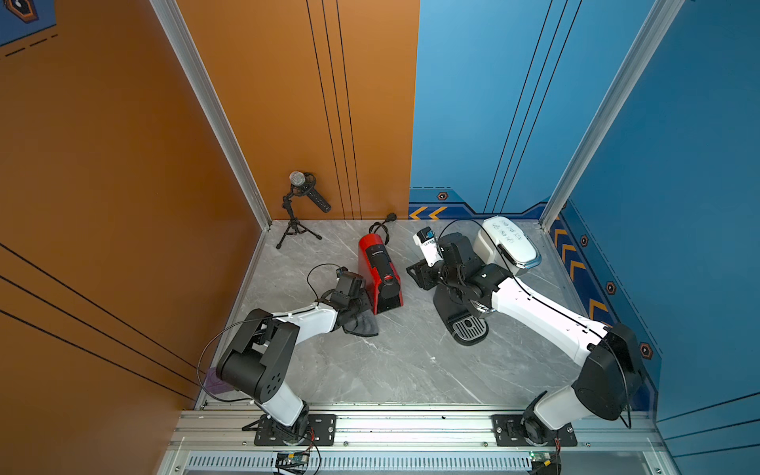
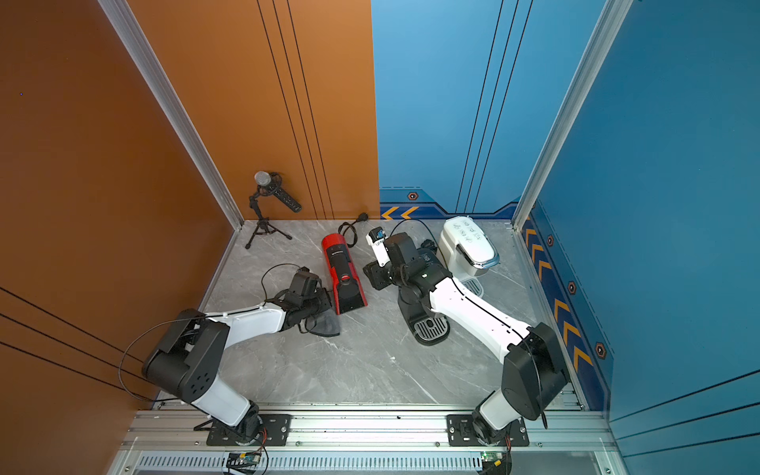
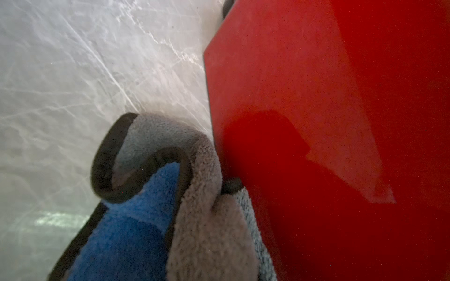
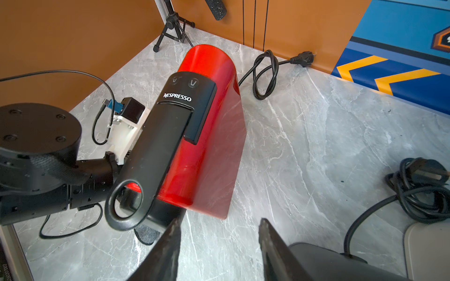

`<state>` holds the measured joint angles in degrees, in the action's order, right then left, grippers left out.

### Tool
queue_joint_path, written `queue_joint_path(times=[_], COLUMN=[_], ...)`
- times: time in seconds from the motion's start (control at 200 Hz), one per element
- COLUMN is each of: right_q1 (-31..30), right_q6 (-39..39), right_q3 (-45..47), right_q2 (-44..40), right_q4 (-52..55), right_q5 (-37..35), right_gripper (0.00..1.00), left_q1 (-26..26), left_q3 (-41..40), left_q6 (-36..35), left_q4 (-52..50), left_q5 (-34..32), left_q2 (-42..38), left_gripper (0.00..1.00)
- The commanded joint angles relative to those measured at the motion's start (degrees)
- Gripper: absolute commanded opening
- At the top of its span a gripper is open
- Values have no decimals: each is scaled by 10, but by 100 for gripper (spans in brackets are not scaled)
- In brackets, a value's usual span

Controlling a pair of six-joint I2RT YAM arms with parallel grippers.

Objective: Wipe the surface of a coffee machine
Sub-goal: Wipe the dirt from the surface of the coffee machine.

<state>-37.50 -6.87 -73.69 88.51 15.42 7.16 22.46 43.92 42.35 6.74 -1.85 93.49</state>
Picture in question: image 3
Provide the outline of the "red capsule coffee machine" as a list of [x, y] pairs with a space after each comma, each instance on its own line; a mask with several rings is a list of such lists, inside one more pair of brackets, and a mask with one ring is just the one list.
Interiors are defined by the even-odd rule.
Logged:
[[226, 1], [204, 53], [225, 178], [281, 281], [450, 278], [450, 3]]

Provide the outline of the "grey microfibre cloth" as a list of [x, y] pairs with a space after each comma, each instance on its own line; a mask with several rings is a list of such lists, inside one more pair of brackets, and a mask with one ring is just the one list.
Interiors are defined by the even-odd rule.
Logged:
[[126, 113], [91, 167], [100, 202], [51, 281], [274, 281], [277, 273], [240, 179], [223, 180], [202, 132]]

